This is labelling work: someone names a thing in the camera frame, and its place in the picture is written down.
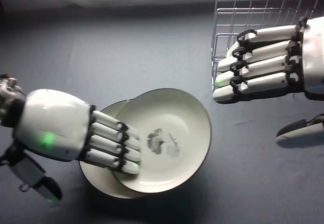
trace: wire grid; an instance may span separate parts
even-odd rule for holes
[[[247,29],[294,25],[302,16],[324,16],[320,0],[216,0],[212,39],[212,89],[220,72],[218,62]]]

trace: gray table surface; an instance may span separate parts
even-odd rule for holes
[[[12,15],[0,30],[0,68],[25,92],[48,88],[99,109],[156,88],[197,97],[213,125],[210,152],[182,186],[140,200],[89,186],[78,162],[32,154],[64,193],[59,206],[0,169],[0,223],[323,223],[324,146],[284,149],[284,125],[322,113],[303,95],[219,105],[212,100],[213,6],[63,10]],[[10,129],[0,129],[3,152]]]

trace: round dish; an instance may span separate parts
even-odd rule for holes
[[[116,117],[119,111],[131,100],[117,102],[109,107],[106,107],[102,112]],[[133,191],[116,180],[112,172],[106,168],[96,167],[84,162],[80,162],[81,171],[86,179],[101,192],[121,198],[134,199],[145,196],[146,194]]]
[[[140,134],[140,173],[113,173],[132,190],[158,193],[179,186],[199,169],[209,151],[212,130],[207,111],[184,91],[158,89],[144,93],[116,118]]]

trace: robotic hand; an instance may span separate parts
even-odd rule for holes
[[[137,131],[63,92],[36,90],[25,96],[16,79],[0,76],[1,125],[13,128],[13,144],[0,157],[24,184],[43,197],[59,201],[56,182],[25,150],[69,162],[83,161],[126,174],[139,172],[140,142]]]
[[[304,92],[324,100],[324,17],[298,25],[246,30],[219,61],[213,99],[221,104]],[[277,134],[277,143],[324,141],[324,115],[292,123]]]

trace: ceramic plate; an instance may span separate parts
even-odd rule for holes
[[[102,112],[116,117],[118,112],[129,102],[130,100],[120,101],[109,107],[106,107]],[[120,182],[118,182],[113,176],[112,172],[107,168],[96,167],[84,162],[80,162],[81,170],[84,173],[86,179],[101,192],[122,199],[133,199],[142,197],[145,194],[133,191]]]
[[[211,124],[204,106],[177,89],[144,93],[128,103],[117,119],[140,134],[140,173],[114,173],[126,187],[157,193],[188,180],[203,163],[211,143]]]

